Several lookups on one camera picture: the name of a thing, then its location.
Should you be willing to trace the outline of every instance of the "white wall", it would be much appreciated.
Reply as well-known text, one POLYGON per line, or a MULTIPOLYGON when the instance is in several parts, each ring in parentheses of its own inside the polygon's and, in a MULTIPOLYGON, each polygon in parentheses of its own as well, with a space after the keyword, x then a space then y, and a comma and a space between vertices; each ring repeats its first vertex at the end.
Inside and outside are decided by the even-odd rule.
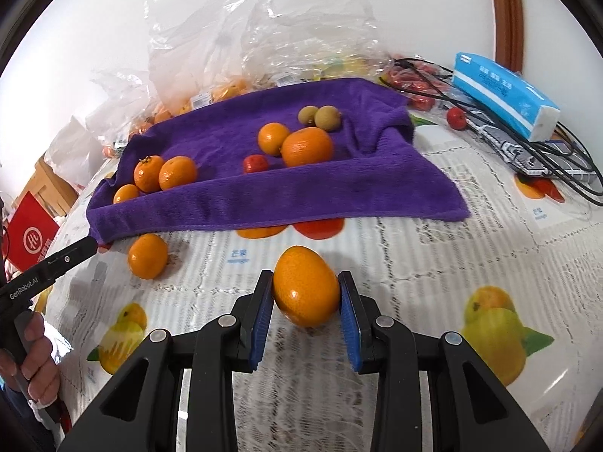
MULTIPOLYGON (((460 50, 493 55, 492 0, 370 1, 392 51, 449 66, 460 50)), ((600 145, 600 56, 558 0, 525 1, 527 79, 562 106, 582 138, 600 145)), ((147 68, 143 2, 54 0, 38 19, 0 78, 0 190, 17 196, 69 117, 84 117, 100 102, 102 94, 89 83, 94 70, 147 68)), ((603 164, 603 147, 597 154, 603 164)))

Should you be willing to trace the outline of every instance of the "cardboard box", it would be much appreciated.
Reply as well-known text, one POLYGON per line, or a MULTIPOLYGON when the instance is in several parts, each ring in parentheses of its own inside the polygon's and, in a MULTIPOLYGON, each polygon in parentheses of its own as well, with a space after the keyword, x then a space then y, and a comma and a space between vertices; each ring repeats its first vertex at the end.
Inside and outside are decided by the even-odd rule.
POLYGON ((73 187, 55 175, 52 168, 44 163, 44 155, 36 161, 35 172, 14 201, 14 208, 17 208, 27 192, 31 192, 51 217, 67 215, 78 197, 73 187))

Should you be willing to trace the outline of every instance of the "finger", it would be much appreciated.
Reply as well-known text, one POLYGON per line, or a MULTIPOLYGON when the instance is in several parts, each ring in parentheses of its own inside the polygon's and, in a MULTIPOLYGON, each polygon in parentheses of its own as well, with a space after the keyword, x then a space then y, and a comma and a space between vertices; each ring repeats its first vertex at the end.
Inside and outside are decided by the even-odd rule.
POLYGON ((45 336, 33 342, 25 361, 21 366, 23 376, 27 380, 31 379, 31 376, 33 376, 44 362, 48 360, 51 352, 52 343, 50 343, 50 340, 45 336))
POLYGON ((61 385, 61 379, 57 374, 57 376, 54 379, 52 379, 52 382, 50 382, 48 387, 44 390, 44 393, 42 394, 42 396, 40 397, 38 402, 42 406, 50 405, 50 403, 52 403, 54 401, 54 399, 57 397, 58 388, 60 387, 60 385, 61 385))
POLYGON ((10 355, 4 350, 0 349, 0 374, 4 377, 11 377, 17 373, 17 365, 14 360, 10 358, 10 355))
POLYGON ((47 361, 44 362, 44 365, 40 367, 40 370, 35 373, 35 376, 27 388, 27 391, 32 399, 35 399, 36 401, 39 400, 43 396, 46 388, 57 376, 57 365, 52 361, 52 359, 47 359, 47 361))
POLYGON ((44 317, 40 313, 34 312, 23 335, 28 342, 34 342, 44 336, 44 317))

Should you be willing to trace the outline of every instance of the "tissue box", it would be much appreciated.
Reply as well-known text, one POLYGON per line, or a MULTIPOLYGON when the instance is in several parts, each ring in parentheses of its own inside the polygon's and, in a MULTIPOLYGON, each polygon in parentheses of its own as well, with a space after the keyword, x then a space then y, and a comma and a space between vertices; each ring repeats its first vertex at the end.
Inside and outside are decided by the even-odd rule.
POLYGON ((481 102, 528 141, 548 141, 561 111, 544 93, 477 54, 459 53, 452 84, 481 102))

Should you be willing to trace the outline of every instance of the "wire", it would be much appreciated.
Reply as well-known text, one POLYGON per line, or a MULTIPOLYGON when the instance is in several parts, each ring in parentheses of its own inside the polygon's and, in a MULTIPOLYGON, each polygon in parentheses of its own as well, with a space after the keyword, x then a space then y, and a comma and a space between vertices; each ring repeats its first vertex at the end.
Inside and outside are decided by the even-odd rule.
MULTIPOLYGON (((588 185, 584 185, 582 182, 578 181, 576 178, 569 175, 569 173, 566 172, 566 170, 564 170, 563 168, 561 168, 559 166, 559 164, 556 163, 552 158, 547 156, 547 154, 549 154, 552 156, 563 158, 564 161, 574 165, 575 167, 578 167, 578 169, 584 170, 585 172, 589 172, 589 173, 595 173, 600 184, 603 185, 603 175, 601 175, 601 172, 599 171, 599 169, 596 167, 595 163, 593 162, 590 152, 588 151, 586 146, 584 146, 582 141, 580 141, 580 139, 568 127, 563 125, 563 123, 559 122, 557 124, 556 132, 559 135, 559 137, 561 137, 562 140, 568 146, 569 152, 563 153, 563 152, 559 151, 558 149, 556 149, 554 146, 551 146, 550 144, 547 144, 547 143, 542 143, 542 142, 536 143, 536 142, 527 141, 523 136, 521 136, 518 132, 516 132, 511 126, 509 126, 508 124, 503 122, 498 116, 496 116, 496 114, 493 113, 493 111, 490 110, 488 107, 486 107, 484 104, 481 104, 478 101, 473 101, 473 103, 468 103, 468 102, 464 102, 464 101, 461 101, 458 99, 454 99, 454 98, 446 95, 437 86, 435 86, 435 84, 432 82, 432 80, 436 79, 437 81, 440 81, 440 82, 446 84, 448 87, 451 86, 450 83, 439 76, 432 75, 430 73, 427 73, 427 72, 417 68, 413 63, 414 61, 418 61, 421 63, 435 64, 430 61, 423 60, 421 58, 401 58, 398 60, 394 60, 394 65, 401 67, 403 69, 412 70, 420 78, 421 81, 426 83, 430 89, 435 91, 436 95, 434 93, 426 93, 426 92, 415 91, 415 90, 401 89, 401 88, 396 87, 393 84, 389 83, 388 81, 384 80, 383 78, 380 78, 381 82, 383 84, 385 84, 386 86, 388 86, 394 90, 397 90, 398 92, 408 93, 411 95, 418 95, 418 96, 422 96, 422 97, 433 98, 433 99, 449 102, 450 104, 453 104, 456 107, 463 110, 463 112, 465 112, 469 117, 483 121, 484 120, 483 117, 478 116, 477 114, 475 114, 473 112, 473 110, 479 110, 481 113, 485 114, 486 119, 489 120, 493 126, 506 132, 517 144, 522 146, 534 158, 536 158, 538 161, 540 161, 543 164, 543 166, 545 166, 552 173, 553 176, 557 177, 561 182, 563 182, 565 185, 567 185, 573 191, 578 193, 582 198, 588 200, 589 202, 591 202, 595 205, 603 206, 603 202, 593 198, 593 196, 603 197, 603 191, 596 191, 596 190, 593 190, 592 188, 590 188, 588 185), (573 158, 575 155, 578 156, 581 160, 583 160, 584 163, 581 164, 581 163, 578 163, 577 161, 575 161, 573 158)), ((448 73, 452 74, 451 70, 444 68, 443 66, 439 66, 439 67, 442 68, 443 70, 447 71, 448 73)))

